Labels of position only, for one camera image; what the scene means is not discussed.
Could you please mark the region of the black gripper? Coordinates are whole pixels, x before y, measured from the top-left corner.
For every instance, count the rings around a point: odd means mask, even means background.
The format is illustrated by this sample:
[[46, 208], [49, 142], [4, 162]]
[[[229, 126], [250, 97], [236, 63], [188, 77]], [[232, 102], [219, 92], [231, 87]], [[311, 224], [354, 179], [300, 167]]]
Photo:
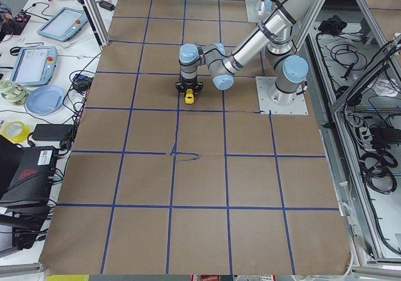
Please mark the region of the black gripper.
[[194, 101], [197, 101], [200, 97], [203, 87], [203, 82], [198, 81], [197, 77], [187, 79], [183, 76], [179, 76], [179, 81], [175, 83], [175, 88], [177, 89], [179, 96], [183, 100], [185, 100], [186, 98], [187, 90], [191, 89], [194, 94]]

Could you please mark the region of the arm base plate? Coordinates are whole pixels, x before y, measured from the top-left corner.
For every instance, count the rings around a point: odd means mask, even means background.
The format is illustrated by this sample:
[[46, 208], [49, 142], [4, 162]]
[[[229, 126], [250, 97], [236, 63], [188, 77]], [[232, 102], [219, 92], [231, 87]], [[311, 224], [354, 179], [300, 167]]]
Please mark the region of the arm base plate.
[[271, 0], [245, 0], [247, 21], [259, 23], [266, 19], [272, 10], [276, 8]]
[[294, 93], [282, 93], [276, 88], [276, 77], [256, 77], [259, 112], [272, 115], [308, 115], [301, 85]]

